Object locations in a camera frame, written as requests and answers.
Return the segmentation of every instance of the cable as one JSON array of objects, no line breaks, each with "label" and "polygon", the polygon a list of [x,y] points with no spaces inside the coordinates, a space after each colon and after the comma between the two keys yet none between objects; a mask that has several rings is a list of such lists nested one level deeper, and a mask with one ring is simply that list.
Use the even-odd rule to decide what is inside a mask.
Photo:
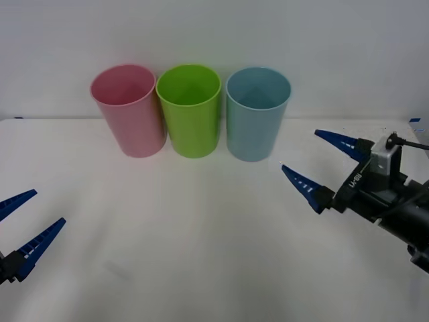
[{"label": "cable", "polygon": [[393,132],[387,138],[387,141],[386,141],[386,149],[390,150],[394,146],[412,146],[413,148],[417,148],[417,149],[429,150],[429,146],[426,146],[424,144],[419,144],[419,143],[407,141],[407,140],[397,136],[396,132]]},{"label": "cable", "polygon": [[405,146],[412,146],[413,148],[422,149],[422,150],[429,150],[429,146],[425,146],[424,144],[409,142],[407,140],[404,140]]},{"label": "cable", "polygon": [[409,204],[413,203],[417,199],[419,199],[421,196],[423,196],[429,188],[429,180],[427,180],[423,185],[422,188],[418,193],[416,193],[413,197],[409,198],[407,201],[404,201],[403,203],[400,203],[399,205],[396,205],[395,207],[388,209],[381,214],[379,214],[375,219],[384,219],[387,216],[391,215],[392,213],[395,213],[396,211],[404,208],[405,206],[408,206]]}]

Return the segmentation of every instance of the white table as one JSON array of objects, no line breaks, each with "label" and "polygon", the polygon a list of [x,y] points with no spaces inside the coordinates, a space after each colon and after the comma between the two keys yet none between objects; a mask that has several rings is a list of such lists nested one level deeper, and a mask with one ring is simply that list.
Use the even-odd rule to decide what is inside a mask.
[{"label": "white table", "polygon": [[[285,120],[275,150],[190,160],[170,142],[123,155],[99,119],[0,122],[0,200],[39,194],[0,224],[17,249],[68,221],[22,283],[0,286],[2,322],[427,321],[429,276],[406,245],[353,213],[317,215],[279,161],[337,190],[355,162],[313,135],[377,140],[405,121]],[[404,148],[402,171],[429,160]]]}]

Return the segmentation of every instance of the robotic arm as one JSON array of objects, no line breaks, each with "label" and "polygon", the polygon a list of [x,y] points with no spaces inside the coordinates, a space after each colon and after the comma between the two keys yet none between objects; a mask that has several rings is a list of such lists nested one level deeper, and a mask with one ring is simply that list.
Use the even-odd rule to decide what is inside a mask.
[{"label": "robotic arm", "polygon": [[[36,194],[36,190],[33,189],[1,201],[0,221],[9,216]],[[15,280],[22,282],[26,279],[36,265],[36,262],[58,235],[65,223],[66,220],[60,218],[20,249],[14,250],[6,257],[0,252],[0,284],[3,284],[6,280],[12,283]]]},{"label": "robotic arm", "polygon": [[319,129],[314,134],[359,163],[337,193],[282,166],[314,211],[321,214],[333,208],[344,213],[350,208],[406,242],[411,262],[429,273],[429,180],[406,183],[407,176],[400,172],[403,145],[429,147],[408,142],[396,133],[377,143]]}]

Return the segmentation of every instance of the white wall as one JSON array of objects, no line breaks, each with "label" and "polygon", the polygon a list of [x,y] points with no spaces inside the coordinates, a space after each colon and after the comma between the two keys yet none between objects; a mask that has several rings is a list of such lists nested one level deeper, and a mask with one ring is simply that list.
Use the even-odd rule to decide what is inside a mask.
[{"label": "white wall", "polygon": [[0,117],[99,116],[88,86],[123,62],[222,77],[284,72],[287,115],[405,117],[429,104],[428,0],[0,0]]}]

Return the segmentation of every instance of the green cup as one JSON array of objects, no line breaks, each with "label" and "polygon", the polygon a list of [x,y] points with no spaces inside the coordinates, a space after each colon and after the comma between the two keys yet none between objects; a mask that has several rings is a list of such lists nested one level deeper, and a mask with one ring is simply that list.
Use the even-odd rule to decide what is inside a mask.
[{"label": "green cup", "polygon": [[156,85],[173,148],[181,156],[201,158],[219,140],[219,75],[202,65],[180,65],[165,72]]}]

